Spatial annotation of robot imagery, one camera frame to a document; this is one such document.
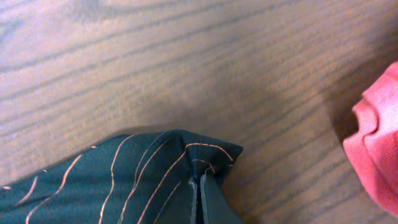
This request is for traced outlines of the black printed cycling jersey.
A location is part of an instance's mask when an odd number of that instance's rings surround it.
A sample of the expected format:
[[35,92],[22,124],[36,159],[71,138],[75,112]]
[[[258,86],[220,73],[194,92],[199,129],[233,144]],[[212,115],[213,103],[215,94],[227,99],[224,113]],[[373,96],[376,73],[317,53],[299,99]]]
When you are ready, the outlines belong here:
[[185,130],[120,135],[1,189],[2,223],[239,223],[221,185],[243,148]]

